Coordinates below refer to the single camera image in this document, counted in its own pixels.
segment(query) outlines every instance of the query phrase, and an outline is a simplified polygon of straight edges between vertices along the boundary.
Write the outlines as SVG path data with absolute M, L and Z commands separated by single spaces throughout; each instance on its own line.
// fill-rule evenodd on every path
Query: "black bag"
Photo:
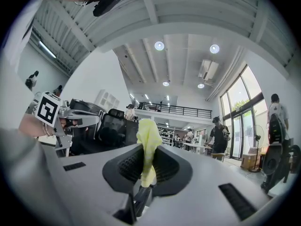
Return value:
M 25 81 L 25 85 L 27 86 L 27 88 L 31 88 L 32 87 L 32 79 L 27 79 L 26 81 Z

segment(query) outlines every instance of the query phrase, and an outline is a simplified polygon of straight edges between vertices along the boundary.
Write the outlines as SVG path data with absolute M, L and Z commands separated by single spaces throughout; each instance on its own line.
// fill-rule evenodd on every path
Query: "black metal railing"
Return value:
M 211 110 L 182 107 L 175 105 L 149 104 L 149 103 L 135 103 L 134 109 L 164 112 L 169 114 L 187 115 L 200 118 L 211 119 Z

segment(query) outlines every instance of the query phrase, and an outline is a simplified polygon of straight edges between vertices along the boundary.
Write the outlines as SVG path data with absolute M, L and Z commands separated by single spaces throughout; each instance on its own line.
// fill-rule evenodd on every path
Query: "cardboard box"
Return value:
M 254 167 L 255 160 L 256 160 L 256 154 L 251 154 L 251 153 L 243 154 L 240 167 L 245 169 L 252 168 Z M 260 160 L 260 156 L 257 156 L 256 165 L 259 165 L 259 160 Z

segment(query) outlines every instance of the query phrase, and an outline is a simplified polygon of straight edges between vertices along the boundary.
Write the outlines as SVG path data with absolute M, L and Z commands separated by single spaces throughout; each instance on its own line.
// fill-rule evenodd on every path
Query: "metal rack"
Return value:
M 165 126 L 157 126 L 159 134 L 162 138 L 163 144 L 165 145 L 173 145 L 174 141 L 174 128 L 165 127 Z

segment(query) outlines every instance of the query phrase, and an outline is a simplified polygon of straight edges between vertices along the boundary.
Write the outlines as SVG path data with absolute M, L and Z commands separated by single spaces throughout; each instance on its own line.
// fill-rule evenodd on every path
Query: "bracelet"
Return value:
M 47 137 L 50 137 L 52 135 L 49 134 L 46 123 L 43 122 L 43 131 L 47 135 Z

